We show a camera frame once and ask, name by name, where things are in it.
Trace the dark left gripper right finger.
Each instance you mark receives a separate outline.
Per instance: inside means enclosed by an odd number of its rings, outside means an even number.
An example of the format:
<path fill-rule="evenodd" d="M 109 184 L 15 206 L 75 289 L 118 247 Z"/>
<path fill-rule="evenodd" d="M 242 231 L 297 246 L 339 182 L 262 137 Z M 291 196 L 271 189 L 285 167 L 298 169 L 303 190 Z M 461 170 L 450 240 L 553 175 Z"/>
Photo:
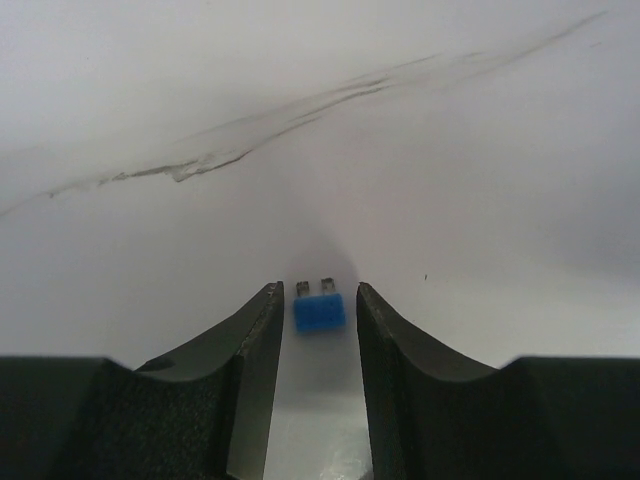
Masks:
<path fill-rule="evenodd" d="M 493 368 L 356 295 L 378 479 L 635 479 L 639 363 L 520 357 Z"/>

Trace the blue blade fuse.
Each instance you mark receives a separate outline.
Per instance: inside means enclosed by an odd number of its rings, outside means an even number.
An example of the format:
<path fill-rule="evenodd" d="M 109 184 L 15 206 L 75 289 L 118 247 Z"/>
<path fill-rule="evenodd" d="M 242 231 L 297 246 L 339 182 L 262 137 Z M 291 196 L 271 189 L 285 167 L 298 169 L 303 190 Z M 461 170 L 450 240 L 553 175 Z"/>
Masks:
<path fill-rule="evenodd" d="M 293 317 L 296 331 L 306 334 L 334 330 L 346 326 L 347 315 L 342 295 L 333 278 L 320 281 L 321 294 L 312 295 L 308 281 L 296 283 Z"/>

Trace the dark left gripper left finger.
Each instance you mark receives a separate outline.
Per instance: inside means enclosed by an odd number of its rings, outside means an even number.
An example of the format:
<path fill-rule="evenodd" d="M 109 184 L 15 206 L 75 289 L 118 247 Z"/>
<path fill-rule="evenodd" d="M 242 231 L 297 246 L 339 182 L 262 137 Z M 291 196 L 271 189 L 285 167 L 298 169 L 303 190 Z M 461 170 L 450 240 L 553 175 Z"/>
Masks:
<path fill-rule="evenodd" d="M 260 479 L 284 286 L 136 369 L 105 357 L 1 360 L 5 479 Z"/>

